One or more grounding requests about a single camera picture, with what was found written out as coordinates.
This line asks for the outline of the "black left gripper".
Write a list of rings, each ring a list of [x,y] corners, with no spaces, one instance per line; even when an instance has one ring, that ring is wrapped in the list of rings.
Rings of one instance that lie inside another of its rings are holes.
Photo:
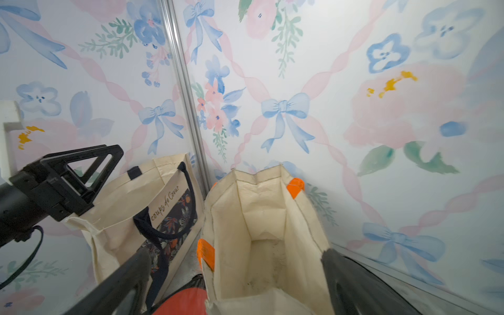
[[[80,148],[42,157],[1,185],[1,245],[26,240],[46,217],[81,215],[123,157],[120,145]]]

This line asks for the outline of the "canvas bag navy handles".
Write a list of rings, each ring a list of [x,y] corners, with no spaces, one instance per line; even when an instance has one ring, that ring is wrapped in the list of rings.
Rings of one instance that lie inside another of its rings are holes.
[[[202,191],[187,154],[155,158],[109,182],[89,211],[63,222],[82,231],[97,283],[148,251],[147,310],[161,300],[202,228]]]

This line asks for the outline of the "canvas bag orange handles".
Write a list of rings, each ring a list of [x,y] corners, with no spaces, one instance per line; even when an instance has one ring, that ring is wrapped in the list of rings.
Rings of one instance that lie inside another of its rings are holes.
[[[230,172],[207,195],[204,213],[208,314],[333,314],[322,266],[329,241],[283,165]]]

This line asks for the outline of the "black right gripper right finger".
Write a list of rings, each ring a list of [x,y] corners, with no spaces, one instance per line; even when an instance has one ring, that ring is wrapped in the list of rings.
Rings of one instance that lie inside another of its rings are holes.
[[[322,254],[322,266],[335,314],[419,314],[385,281],[334,249]]]

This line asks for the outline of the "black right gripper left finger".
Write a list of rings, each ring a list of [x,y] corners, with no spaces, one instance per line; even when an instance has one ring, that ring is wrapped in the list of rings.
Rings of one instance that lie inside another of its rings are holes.
[[[140,314],[144,305],[150,256],[140,249],[98,285],[89,295],[66,311],[79,314]]]

